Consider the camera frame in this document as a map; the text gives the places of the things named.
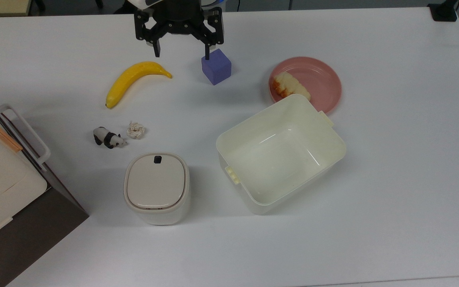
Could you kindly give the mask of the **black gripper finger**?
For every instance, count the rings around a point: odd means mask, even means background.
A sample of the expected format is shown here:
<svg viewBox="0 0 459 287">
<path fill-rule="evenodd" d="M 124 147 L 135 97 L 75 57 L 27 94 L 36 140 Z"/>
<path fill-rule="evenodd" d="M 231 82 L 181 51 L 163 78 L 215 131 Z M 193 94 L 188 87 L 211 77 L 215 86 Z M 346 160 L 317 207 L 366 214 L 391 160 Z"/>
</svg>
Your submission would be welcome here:
<svg viewBox="0 0 459 287">
<path fill-rule="evenodd" d="M 156 57 L 160 56 L 160 39 L 169 32 L 169 22 L 157 22 L 151 29 L 146 27 L 150 19 L 147 12 L 138 10 L 134 14 L 135 37 L 137 40 L 151 44 Z"/>
<path fill-rule="evenodd" d="M 190 34 L 205 45 L 205 60 L 210 59 L 210 49 L 224 43 L 222 8 L 200 9 L 190 20 Z"/>
</svg>

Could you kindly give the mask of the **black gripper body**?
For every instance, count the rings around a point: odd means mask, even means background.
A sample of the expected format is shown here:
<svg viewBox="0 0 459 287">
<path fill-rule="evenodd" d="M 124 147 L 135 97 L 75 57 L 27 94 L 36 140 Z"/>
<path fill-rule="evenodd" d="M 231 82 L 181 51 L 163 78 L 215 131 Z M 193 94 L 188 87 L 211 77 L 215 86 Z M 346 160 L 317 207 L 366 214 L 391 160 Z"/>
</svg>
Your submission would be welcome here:
<svg viewBox="0 0 459 287">
<path fill-rule="evenodd" d="M 191 28 L 195 31 L 206 28 L 200 0 L 161 0 L 151 9 L 155 20 L 151 31 L 155 34 L 168 29 L 171 34 L 189 35 Z"/>
</svg>

